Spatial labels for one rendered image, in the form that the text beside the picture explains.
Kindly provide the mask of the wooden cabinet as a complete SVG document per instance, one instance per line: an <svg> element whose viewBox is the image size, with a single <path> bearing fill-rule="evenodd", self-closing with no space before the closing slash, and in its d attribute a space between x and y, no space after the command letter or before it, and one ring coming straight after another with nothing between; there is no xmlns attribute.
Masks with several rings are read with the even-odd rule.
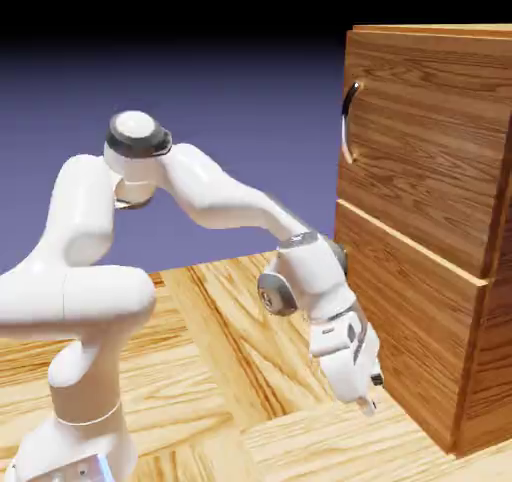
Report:
<svg viewBox="0 0 512 482"><path fill-rule="evenodd" d="M512 24L346 37L335 237L385 386L445 451L512 439Z"/></svg>

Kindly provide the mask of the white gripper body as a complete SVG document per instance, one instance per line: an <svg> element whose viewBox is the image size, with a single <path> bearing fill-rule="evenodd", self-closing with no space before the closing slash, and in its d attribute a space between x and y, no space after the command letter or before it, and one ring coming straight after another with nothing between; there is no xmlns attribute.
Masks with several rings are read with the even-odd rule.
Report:
<svg viewBox="0 0 512 482"><path fill-rule="evenodd" d="M368 327L362 341L351 342L346 333L330 328L320 339L320 367L337 399L356 403L359 397L371 398L371 375L381 372L380 341L375 330Z"/></svg>

